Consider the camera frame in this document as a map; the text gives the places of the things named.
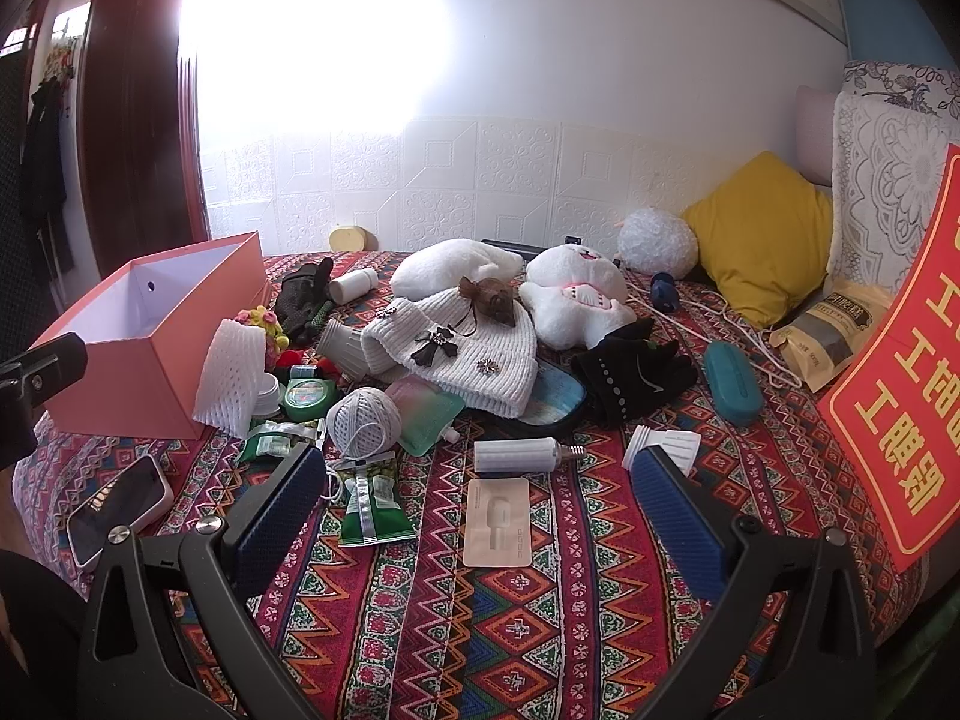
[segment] pink box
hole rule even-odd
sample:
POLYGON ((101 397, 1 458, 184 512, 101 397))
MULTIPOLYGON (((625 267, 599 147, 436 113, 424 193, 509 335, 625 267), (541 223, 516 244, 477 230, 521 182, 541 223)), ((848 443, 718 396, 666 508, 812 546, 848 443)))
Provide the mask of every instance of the pink box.
POLYGON ((205 425, 191 415, 213 334, 269 295, 256 233, 131 260, 37 340, 73 331, 86 342, 86 375, 47 401, 56 427, 198 439, 205 425))

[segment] red sign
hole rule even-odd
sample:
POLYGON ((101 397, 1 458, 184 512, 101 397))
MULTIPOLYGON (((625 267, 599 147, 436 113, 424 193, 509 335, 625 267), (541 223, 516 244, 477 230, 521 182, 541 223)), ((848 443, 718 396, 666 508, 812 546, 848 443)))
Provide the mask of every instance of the red sign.
POLYGON ((819 403, 904 571, 960 517, 960 148, 880 330, 819 403))

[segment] screw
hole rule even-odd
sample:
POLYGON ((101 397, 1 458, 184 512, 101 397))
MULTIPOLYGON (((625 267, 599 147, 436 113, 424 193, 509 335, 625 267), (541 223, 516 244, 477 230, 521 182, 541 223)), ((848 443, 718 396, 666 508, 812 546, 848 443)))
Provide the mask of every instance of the screw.
POLYGON ((107 541, 112 544, 122 544, 130 537, 130 528, 126 525, 117 525, 107 533, 107 541))
POLYGON ((200 519, 194 527, 197 529, 197 533, 201 533, 203 536, 210 536, 212 533, 216 533, 220 528, 224 527, 224 522, 217 517, 216 514, 210 514, 209 517, 200 519))
POLYGON ((847 543, 847 534, 839 528, 827 528, 827 544, 842 547, 847 543))
POLYGON ((750 536, 756 536, 757 533, 763 530, 763 525, 760 521, 750 514, 744 514, 742 517, 738 517, 736 519, 736 527, 740 528, 744 533, 748 533, 750 536))

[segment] white plush toy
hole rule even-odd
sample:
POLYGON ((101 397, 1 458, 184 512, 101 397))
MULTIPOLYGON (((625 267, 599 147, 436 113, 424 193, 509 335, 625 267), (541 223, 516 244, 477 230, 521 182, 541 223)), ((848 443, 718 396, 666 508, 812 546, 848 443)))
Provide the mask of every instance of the white plush toy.
POLYGON ((683 278, 700 256, 690 225, 661 208, 641 208, 625 218, 617 245, 623 264, 641 274, 683 278))
POLYGON ((396 298, 423 300, 459 286, 464 276, 470 281, 510 281, 522 269, 523 258, 519 254, 469 238, 455 238, 407 257, 390 279, 390 289, 396 298))
POLYGON ((582 245, 549 248, 527 266, 520 300, 534 317, 536 337, 564 350, 594 348, 603 336, 635 322, 627 284, 616 265, 582 245))

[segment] geometric pattern bedspread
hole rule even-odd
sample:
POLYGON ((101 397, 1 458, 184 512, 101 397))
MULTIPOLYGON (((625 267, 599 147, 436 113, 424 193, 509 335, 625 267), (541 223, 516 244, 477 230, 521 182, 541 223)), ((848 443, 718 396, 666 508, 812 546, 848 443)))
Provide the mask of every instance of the geometric pattern bedspread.
MULTIPOLYGON (((316 256, 269 258, 268 274, 278 284, 316 256)), ((373 266, 381 277, 379 290, 342 319, 362 324, 383 307, 403 256, 334 255, 334 275, 373 266)), ((628 281, 632 305, 646 313, 644 281, 632 274, 628 281)), ((697 285, 680 289, 712 302, 697 285)), ((678 319, 709 338, 742 341, 699 309, 678 319)), ((662 322, 658 333, 679 338, 702 362, 702 341, 662 322)), ((810 394, 772 389, 760 378, 766 407, 749 428, 719 418, 703 382, 646 421, 700 433, 694 478, 772 531, 814 536, 829 525, 842 528, 856 548, 880 642, 917 603, 920 565, 894 571, 863 488, 810 394)), ((635 424, 623 431, 584 424, 576 439, 589 456, 579 467, 530 476, 533 564, 477 569, 462 562, 469 447, 498 432, 483 413, 464 412, 455 424, 462 442, 439 445, 423 458, 401 456, 398 494, 419 539, 340 549, 343 510, 315 511, 267 592, 251 600, 253 619, 326 718, 626 718, 707 612, 632 498, 620 462, 635 424)), ((45 416, 37 434, 40 447, 14 474, 14 501, 40 560, 83 594, 89 576, 78 575, 71 560, 66 515, 136 456, 160 459, 176 495, 171 512, 152 528, 157 533, 227 512, 271 471, 238 464, 240 442, 213 430, 200 440, 76 436, 61 434, 45 416)), ((209 693, 236 707, 189 598, 173 603, 209 693)), ((779 596, 768 599, 721 702, 736 699, 757 673, 781 603, 779 596)))

